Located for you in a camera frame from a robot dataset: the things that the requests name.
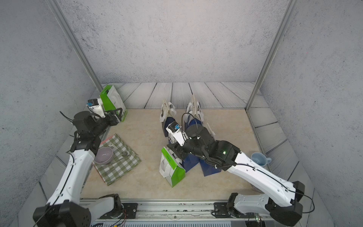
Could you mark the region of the green white takeout bag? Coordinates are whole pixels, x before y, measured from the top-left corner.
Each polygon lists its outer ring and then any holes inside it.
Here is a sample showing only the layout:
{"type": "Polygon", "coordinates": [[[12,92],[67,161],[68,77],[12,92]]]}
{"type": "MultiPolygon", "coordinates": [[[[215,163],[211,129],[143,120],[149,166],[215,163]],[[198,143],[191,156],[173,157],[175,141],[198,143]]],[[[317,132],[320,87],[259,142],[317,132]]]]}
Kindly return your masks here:
{"type": "Polygon", "coordinates": [[[114,85],[106,85],[100,93],[105,111],[117,110],[120,121],[124,122],[127,115],[127,108],[114,85]]]}
{"type": "Polygon", "coordinates": [[[171,187],[176,186],[186,176],[186,171],[182,166],[182,160],[168,147],[162,148],[159,172],[171,187]]]}

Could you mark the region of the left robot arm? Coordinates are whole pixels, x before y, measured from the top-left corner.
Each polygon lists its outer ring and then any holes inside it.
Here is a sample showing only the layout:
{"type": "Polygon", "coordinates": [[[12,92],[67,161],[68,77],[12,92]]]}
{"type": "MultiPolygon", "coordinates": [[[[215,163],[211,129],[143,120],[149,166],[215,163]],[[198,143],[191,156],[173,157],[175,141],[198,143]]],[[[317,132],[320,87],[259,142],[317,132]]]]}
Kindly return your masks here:
{"type": "Polygon", "coordinates": [[[126,218],[126,211],[117,194],[100,197],[87,207],[80,205],[80,194],[101,144],[110,126],[117,125],[122,109],[106,111],[104,117],[82,111],[68,119],[75,127],[74,141],[68,151],[66,170],[54,193],[43,207],[35,209],[36,227],[89,227],[102,216],[118,221],[126,218]]]}

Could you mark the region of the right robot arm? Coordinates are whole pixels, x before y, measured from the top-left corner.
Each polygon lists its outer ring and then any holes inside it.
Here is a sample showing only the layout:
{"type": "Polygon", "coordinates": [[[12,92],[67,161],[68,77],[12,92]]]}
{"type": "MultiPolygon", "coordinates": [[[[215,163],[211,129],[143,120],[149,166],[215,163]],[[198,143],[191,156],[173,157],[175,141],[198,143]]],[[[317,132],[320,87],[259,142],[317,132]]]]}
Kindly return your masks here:
{"type": "Polygon", "coordinates": [[[261,195],[232,193],[227,205],[234,215],[266,214],[289,227],[295,226],[302,218],[300,200],[305,191],[302,182],[286,181],[272,174],[230,142],[215,140],[201,125],[194,124],[183,131],[177,122],[172,122],[165,131],[172,140],[169,149],[181,160],[194,155],[216,169],[248,181],[263,192],[261,195]]]}

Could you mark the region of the blue white takeout bag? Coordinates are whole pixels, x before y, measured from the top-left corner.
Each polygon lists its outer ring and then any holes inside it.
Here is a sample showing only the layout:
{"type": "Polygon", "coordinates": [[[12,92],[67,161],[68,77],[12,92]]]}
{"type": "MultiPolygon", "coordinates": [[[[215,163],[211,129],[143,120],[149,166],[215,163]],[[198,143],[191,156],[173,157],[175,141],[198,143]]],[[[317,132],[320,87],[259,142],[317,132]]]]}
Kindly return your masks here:
{"type": "Polygon", "coordinates": [[[185,169],[185,172],[187,173],[190,171],[193,167],[195,167],[199,163],[199,158],[195,155],[189,154],[183,161],[182,166],[185,169]]]}

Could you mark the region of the blue bag standing rear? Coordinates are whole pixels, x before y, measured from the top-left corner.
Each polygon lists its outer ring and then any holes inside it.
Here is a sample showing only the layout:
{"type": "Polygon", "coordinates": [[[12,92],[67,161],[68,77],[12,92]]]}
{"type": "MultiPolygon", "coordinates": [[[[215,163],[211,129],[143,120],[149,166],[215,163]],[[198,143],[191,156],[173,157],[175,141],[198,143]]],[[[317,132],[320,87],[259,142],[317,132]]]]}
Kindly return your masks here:
{"type": "Polygon", "coordinates": [[[194,95],[191,97],[186,111],[182,116],[182,120],[185,129],[193,124],[203,125],[204,114],[202,112],[200,103],[196,100],[194,95]]]}

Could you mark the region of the blue white bag lying right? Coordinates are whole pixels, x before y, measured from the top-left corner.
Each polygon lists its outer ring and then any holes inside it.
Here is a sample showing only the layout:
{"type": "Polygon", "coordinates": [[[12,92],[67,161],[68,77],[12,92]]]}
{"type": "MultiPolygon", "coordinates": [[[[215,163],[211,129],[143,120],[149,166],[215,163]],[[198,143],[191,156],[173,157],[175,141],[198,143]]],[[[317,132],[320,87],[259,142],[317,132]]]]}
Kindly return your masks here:
{"type": "Polygon", "coordinates": [[[214,166],[211,166],[211,165],[207,164],[202,159],[199,159],[199,163],[200,163],[203,175],[205,177],[213,175],[213,174],[220,173],[222,171],[221,169],[215,168],[214,166]]]}

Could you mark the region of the dark navy takeaway bag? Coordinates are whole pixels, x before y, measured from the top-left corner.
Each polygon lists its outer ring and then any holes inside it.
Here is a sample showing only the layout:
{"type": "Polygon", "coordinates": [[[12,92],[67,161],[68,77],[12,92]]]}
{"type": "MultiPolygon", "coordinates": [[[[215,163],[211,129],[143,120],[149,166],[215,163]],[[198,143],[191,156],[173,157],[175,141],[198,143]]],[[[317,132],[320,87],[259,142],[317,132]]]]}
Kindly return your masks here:
{"type": "Polygon", "coordinates": [[[166,99],[163,99],[159,120],[162,124],[162,130],[165,137],[168,137],[166,128],[175,120],[176,114],[177,111],[175,106],[171,102],[166,101],[166,99]]]}

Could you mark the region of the lilac ceramic bowl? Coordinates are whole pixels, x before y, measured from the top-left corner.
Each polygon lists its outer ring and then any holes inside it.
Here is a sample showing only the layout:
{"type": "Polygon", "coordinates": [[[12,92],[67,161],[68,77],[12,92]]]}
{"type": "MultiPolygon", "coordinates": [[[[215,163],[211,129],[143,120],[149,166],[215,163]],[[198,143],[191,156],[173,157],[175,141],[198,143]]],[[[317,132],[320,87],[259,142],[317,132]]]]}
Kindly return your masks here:
{"type": "Polygon", "coordinates": [[[113,160],[114,152],[110,147],[102,147],[98,150],[94,163],[99,165],[106,165],[113,160]]]}

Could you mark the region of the green checkered cloth mat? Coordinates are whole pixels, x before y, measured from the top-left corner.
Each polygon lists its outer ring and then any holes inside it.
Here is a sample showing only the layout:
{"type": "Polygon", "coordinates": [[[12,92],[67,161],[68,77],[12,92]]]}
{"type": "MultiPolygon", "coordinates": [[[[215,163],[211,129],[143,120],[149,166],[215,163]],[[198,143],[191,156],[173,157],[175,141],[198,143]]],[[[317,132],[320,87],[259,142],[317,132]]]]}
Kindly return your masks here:
{"type": "Polygon", "coordinates": [[[106,165],[99,165],[93,162],[93,166],[107,186],[123,177],[141,162],[139,155],[135,153],[118,134],[114,134],[101,142],[100,148],[108,147],[111,143],[119,148],[127,149],[129,155],[122,159],[113,156],[113,160],[106,165]]]}

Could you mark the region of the light blue mug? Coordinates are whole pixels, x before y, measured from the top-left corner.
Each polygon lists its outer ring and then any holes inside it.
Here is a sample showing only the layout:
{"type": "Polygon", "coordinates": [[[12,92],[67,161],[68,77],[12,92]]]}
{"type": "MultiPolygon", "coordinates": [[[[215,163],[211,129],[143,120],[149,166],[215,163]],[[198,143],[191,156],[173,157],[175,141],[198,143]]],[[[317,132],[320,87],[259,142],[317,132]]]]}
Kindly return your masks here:
{"type": "Polygon", "coordinates": [[[251,155],[251,160],[259,166],[266,166],[272,162],[271,158],[266,157],[262,153],[255,152],[251,155]]]}

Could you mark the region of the clear glass saucer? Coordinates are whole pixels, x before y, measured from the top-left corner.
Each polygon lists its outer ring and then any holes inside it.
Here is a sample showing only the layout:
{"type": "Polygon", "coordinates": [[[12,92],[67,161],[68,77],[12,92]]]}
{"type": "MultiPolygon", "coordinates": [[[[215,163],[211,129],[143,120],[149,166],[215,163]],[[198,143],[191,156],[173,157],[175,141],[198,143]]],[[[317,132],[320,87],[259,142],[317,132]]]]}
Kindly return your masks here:
{"type": "Polygon", "coordinates": [[[260,194],[264,194],[264,192],[262,190],[260,190],[259,188],[257,188],[255,185],[251,184],[251,187],[254,191],[260,193],[260,194]]]}

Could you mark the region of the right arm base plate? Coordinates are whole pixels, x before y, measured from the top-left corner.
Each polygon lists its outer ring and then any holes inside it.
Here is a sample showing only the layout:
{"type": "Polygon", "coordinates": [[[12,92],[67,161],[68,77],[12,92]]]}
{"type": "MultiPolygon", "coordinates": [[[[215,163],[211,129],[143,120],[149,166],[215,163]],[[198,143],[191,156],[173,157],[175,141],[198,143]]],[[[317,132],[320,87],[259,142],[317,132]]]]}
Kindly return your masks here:
{"type": "Polygon", "coordinates": [[[216,218],[254,218],[254,213],[240,213],[235,208],[229,208],[227,202],[215,202],[211,215],[216,218]]]}

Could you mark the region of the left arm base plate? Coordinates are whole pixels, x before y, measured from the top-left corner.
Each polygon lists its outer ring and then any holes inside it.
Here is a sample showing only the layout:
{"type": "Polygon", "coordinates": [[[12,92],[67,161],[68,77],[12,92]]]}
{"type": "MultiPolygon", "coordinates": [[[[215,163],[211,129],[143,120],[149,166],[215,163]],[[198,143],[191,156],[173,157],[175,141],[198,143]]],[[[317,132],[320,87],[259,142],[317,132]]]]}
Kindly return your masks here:
{"type": "Polygon", "coordinates": [[[138,203],[122,203],[121,220],[135,219],[138,211],[138,203]]]}

